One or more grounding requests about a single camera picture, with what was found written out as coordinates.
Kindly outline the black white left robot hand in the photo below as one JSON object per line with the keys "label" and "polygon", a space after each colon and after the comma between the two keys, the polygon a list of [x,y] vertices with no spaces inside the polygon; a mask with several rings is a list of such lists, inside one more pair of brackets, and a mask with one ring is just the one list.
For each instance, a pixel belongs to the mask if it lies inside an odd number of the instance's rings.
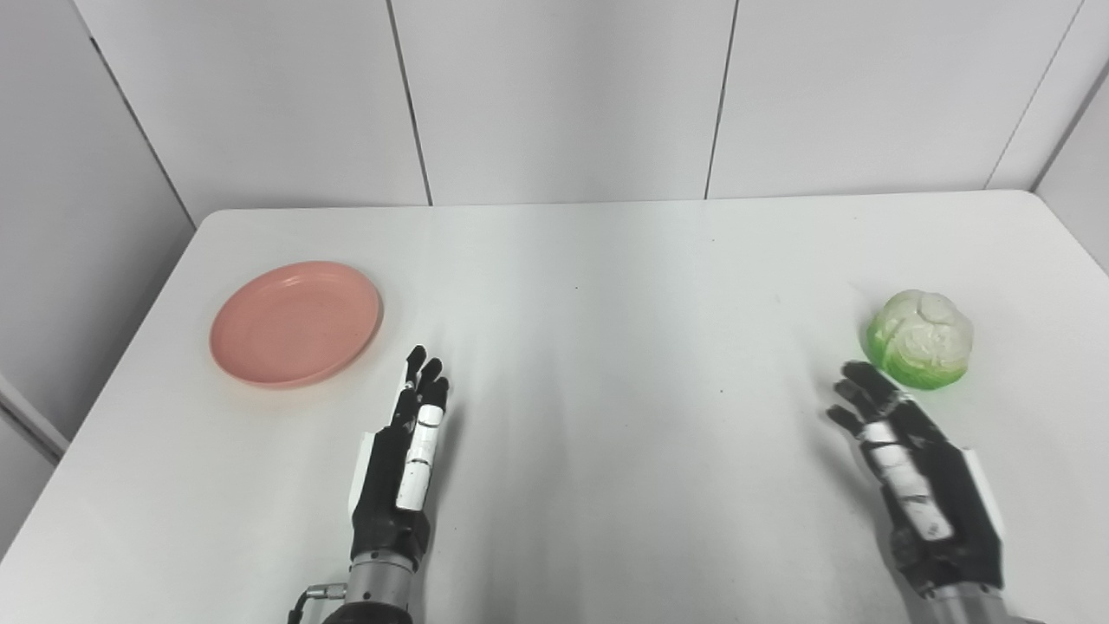
{"label": "black white left robot hand", "polygon": [[420,567],[431,541],[425,507],[449,392],[441,371],[441,360],[429,358],[423,345],[405,359],[391,421],[373,434],[369,446],[350,515],[350,557],[391,554]]}

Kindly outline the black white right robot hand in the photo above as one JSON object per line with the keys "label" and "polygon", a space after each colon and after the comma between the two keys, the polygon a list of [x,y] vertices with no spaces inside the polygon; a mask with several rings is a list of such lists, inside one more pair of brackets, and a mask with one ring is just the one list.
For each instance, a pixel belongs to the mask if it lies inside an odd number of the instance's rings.
{"label": "black white right robot hand", "polygon": [[848,361],[827,416],[855,438],[891,515],[891,554],[926,597],[962,583],[1003,591],[1003,539],[965,450],[873,364]]}

